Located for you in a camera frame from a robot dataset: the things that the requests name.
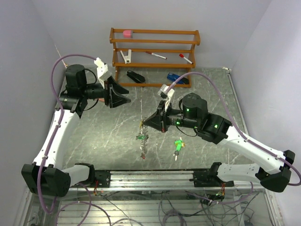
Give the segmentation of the metal key ring disc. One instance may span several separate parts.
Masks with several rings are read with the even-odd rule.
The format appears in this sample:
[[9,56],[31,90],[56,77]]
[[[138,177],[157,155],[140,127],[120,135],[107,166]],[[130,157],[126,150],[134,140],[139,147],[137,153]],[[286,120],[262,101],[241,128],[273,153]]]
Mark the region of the metal key ring disc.
[[[138,139],[138,136],[144,135],[145,139]],[[141,158],[145,159],[146,158],[146,154],[147,154],[147,143],[148,143],[148,139],[149,139],[149,134],[148,134],[148,128],[147,126],[143,125],[143,127],[140,129],[139,128],[139,132],[138,135],[136,136],[136,140],[140,141],[140,149],[141,149]]]

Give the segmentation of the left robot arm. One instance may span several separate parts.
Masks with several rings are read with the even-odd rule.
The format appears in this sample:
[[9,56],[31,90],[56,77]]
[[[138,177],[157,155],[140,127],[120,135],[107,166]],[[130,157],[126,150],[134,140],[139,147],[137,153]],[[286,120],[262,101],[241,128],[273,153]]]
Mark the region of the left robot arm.
[[66,85],[55,106],[48,136],[32,164],[25,164],[21,174],[33,194],[64,197],[77,183],[91,187],[96,181],[95,168],[90,163],[76,163],[63,169],[63,157],[70,136],[77,127],[87,102],[104,99],[109,108],[129,103],[128,90],[119,85],[108,73],[107,64],[97,65],[95,82],[88,83],[86,68],[75,64],[66,68]]

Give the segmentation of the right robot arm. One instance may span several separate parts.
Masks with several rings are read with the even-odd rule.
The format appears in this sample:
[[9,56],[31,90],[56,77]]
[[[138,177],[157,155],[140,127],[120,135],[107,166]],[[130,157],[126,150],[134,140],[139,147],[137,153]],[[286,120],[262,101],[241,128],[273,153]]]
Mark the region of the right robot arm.
[[245,133],[240,134],[232,123],[217,114],[209,113],[207,101],[195,93],[189,93],[181,100],[182,108],[173,109],[160,101],[156,112],[143,124],[162,133],[169,126],[193,129],[196,135],[215,145],[225,145],[244,155],[252,164],[230,165],[214,162],[209,169],[194,172],[194,183],[200,186],[230,186],[234,181],[259,183],[264,188],[281,193],[291,178],[291,165],[295,154],[270,148]]

